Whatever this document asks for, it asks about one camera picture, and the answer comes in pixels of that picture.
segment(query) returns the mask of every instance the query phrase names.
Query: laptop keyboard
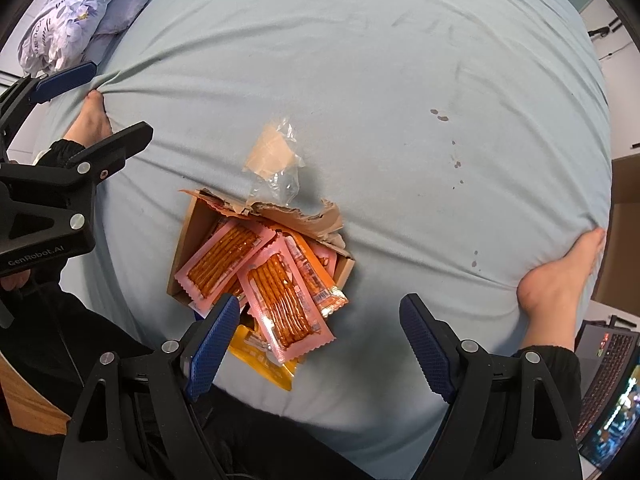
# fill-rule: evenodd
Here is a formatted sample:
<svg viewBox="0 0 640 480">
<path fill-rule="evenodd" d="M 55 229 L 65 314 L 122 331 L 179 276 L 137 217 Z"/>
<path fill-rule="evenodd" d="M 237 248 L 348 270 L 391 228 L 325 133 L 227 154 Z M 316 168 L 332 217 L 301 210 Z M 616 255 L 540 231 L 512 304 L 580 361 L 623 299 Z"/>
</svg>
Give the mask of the laptop keyboard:
<svg viewBox="0 0 640 480">
<path fill-rule="evenodd" d="M 600 368 L 582 399 L 580 423 L 575 432 L 576 440 L 580 440 L 591 429 L 604 409 L 613 391 L 618 386 L 618 377 L 626 365 L 626 356 L 633 344 L 633 336 L 613 334 L 606 354 L 602 358 Z"/>
</svg>

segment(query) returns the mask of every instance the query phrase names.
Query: person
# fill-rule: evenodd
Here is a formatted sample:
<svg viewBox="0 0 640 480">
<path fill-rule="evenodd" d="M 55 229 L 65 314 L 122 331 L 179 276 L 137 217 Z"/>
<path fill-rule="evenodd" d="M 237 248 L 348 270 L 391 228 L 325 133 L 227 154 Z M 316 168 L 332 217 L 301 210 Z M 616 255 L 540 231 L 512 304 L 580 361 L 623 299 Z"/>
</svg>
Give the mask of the person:
<svg viewBox="0 0 640 480">
<path fill-rule="evenodd" d="M 111 125 L 102 95 L 91 91 L 64 138 L 54 142 L 38 164 L 62 166 L 71 156 L 109 135 Z M 580 410 L 580 367 L 574 354 L 577 307 L 587 278 L 604 248 L 605 236 L 601 228 L 582 234 L 563 258 L 529 271 L 517 289 L 520 306 L 529 316 L 529 327 L 516 355 L 532 349 L 543 357 L 574 427 Z M 72 294 L 63 292 L 59 281 L 65 264 L 66 261 L 44 264 L 0 279 L 0 300 L 15 316 L 14 323 L 0 333 L 0 351 L 29 384 L 71 414 L 82 385 L 48 308 L 56 310 L 78 366 L 77 373 L 84 380 L 106 351 L 127 358 L 152 350 L 86 309 Z M 204 425 L 204 435 L 228 474 L 287 480 L 299 478 L 304 470 L 308 480 L 370 479 L 291 420 L 247 406 L 215 385 L 207 394 L 207 402 L 212 411 Z M 504 423 L 500 416 L 504 411 L 501 402 L 504 400 L 490 399 L 489 409 L 495 410 L 496 416 L 485 419 L 490 419 L 490 423 L 483 427 L 484 436 L 499 435 Z M 153 437 L 154 428 L 145 427 L 147 430 Z M 42 437 L 16 428 L 12 431 L 20 450 L 38 474 L 55 478 L 63 437 Z M 490 440 L 479 439 L 472 459 L 477 470 L 489 470 L 494 462 L 495 450 L 485 444 Z M 286 460 L 282 460 L 283 451 Z"/>
</svg>

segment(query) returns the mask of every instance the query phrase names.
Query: blue gripper pad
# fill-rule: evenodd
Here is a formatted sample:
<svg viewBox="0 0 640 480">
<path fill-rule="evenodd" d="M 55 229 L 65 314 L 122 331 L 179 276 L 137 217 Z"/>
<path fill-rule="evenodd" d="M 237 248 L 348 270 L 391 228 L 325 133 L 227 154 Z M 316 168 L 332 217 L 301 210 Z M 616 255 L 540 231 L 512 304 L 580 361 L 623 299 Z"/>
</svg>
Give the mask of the blue gripper pad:
<svg viewBox="0 0 640 480">
<path fill-rule="evenodd" d="M 51 101 L 54 97 L 91 81 L 97 70 L 95 63 L 89 61 L 50 75 L 36 85 L 29 96 L 29 101 L 34 105 Z"/>
<path fill-rule="evenodd" d="M 436 334 L 427 324 L 425 317 L 435 319 L 417 294 L 408 294 L 400 302 L 400 325 L 404 335 L 414 351 L 424 377 L 431 391 L 440 394 L 445 402 L 451 404 L 457 389 L 451 380 L 452 366 L 447 353 L 438 342 Z"/>
<path fill-rule="evenodd" d="M 210 316 L 214 316 L 215 321 L 211 325 L 209 333 L 202 339 L 202 343 L 193 353 L 189 352 L 190 345 L 187 345 L 183 352 L 183 357 L 186 360 L 182 364 L 188 365 L 187 384 L 184 392 L 191 402 L 195 402 L 201 394 L 208 392 L 216 377 L 222 358 L 231 343 L 238 323 L 240 323 L 238 298 L 224 294 L 211 309 L 203 323 L 209 322 Z M 199 338 L 197 332 L 194 336 L 194 339 L 196 338 Z"/>
</svg>

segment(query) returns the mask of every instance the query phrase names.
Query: bed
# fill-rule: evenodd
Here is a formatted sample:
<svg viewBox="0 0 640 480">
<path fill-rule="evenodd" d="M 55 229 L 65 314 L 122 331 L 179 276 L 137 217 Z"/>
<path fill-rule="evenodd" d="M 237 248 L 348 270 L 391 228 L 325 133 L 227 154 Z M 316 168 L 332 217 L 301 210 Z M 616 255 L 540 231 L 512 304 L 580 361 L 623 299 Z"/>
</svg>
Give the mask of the bed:
<svg viewBox="0 0 640 480">
<path fill-rule="evenodd" d="M 445 409 L 402 334 L 402 296 L 511 353 L 521 277 L 608 223 L 606 92 L 566 0 L 151 0 L 90 86 L 114 130 L 144 120 L 154 140 L 100 187 L 96 250 L 63 288 L 149 344 L 193 320 L 165 293 L 178 190 L 244 198 L 261 127 L 290 117 L 306 161 L 293 205 L 340 206 L 351 304 L 291 393 L 230 355 L 216 383 L 376 478 L 410 478 Z M 36 150 L 87 91 L 50 104 Z"/>
</svg>

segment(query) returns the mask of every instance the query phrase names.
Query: black pants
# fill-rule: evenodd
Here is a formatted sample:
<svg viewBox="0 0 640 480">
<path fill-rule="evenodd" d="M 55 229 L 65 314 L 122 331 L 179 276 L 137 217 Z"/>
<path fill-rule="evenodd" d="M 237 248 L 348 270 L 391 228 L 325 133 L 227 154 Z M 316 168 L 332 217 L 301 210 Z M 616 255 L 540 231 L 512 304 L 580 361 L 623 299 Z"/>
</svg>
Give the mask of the black pants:
<svg viewBox="0 0 640 480">
<path fill-rule="evenodd" d="M 59 141 L 40 163 L 61 166 L 81 149 L 78 144 Z M 72 294 L 63 292 L 58 283 L 65 264 L 66 261 L 60 261 L 34 269 L 36 286 L 29 284 L 13 293 L 0 290 L 0 300 L 15 316 L 11 327 L 0 329 L 0 351 L 29 384 L 71 415 L 82 386 L 60 341 L 51 310 L 55 310 L 84 380 L 106 351 L 127 358 L 149 354 L 151 350 L 113 323 L 85 309 Z M 575 426 L 580 410 L 577 358 L 561 348 L 532 349 L 545 360 Z M 261 480 L 370 479 L 290 420 L 251 408 L 216 386 L 212 386 L 205 402 L 213 407 L 213 411 L 204 434 L 228 473 L 250 474 Z M 485 417 L 487 424 L 482 428 L 482 438 L 472 462 L 474 475 L 491 469 L 496 455 L 494 443 L 510 416 L 505 406 L 503 396 L 490 398 Z M 45 479 L 56 477 L 63 437 L 41 436 L 12 428 L 12 439 L 40 476 Z"/>
</svg>

